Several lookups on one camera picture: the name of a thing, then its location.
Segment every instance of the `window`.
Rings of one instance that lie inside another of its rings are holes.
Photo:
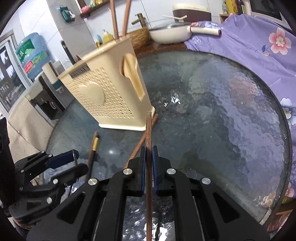
[[[0,43],[0,116],[9,117],[13,105],[31,84],[15,54],[12,36],[5,38]]]
[[[17,75],[6,46],[0,49],[0,101],[7,112],[26,88]]]

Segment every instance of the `yellow bottle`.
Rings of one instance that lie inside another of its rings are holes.
[[[103,39],[102,39],[104,44],[106,44],[114,39],[112,34],[108,33],[106,30],[103,29],[103,32],[105,33],[103,36]]]
[[[95,0],[96,5],[102,4],[103,0]]]
[[[226,0],[226,6],[229,14],[237,14],[237,5],[235,3],[235,0]]]

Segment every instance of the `purple tablecloth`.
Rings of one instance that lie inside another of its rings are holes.
[[[293,144],[293,163],[286,196],[296,198],[296,37],[260,17],[232,15],[220,24],[202,21],[201,27],[221,28],[222,36],[193,34],[188,49],[232,59],[258,75],[276,95],[285,112]]]

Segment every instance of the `pot handle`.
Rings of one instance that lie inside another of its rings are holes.
[[[201,27],[188,26],[187,31],[189,33],[191,32],[196,34],[209,34],[209,35],[215,35],[215,36],[222,35],[221,29],[216,29],[216,28],[201,28]]]
[[[179,22],[184,22],[184,19],[187,18],[187,15],[183,16],[183,17],[173,17],[173,16],[168,16],[168,15],[163,15],[164,18],[173,18],[173,19],[177,19],[179,20]]]

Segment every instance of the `water jug label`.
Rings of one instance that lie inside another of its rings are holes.
[[[31,60],[29,60],[26,65],[24,66],[24,70],[26,73],[28,73],[31,68],[34,67],[34,65],[36,65],[40,60],[42,60],[43,58],[45,58],[47,56],[47,53],[45,50],[42,50],[41,52],[39,52],[38,54],[36,54],[33,58],[31,58]]]
[[[29,56],[29,54],[34,50],[34,45],[32,44],[31,39],[28,39],[22,44],[22,46],[17,50],[17,56],[20,62],[23,64],[24,59]]]

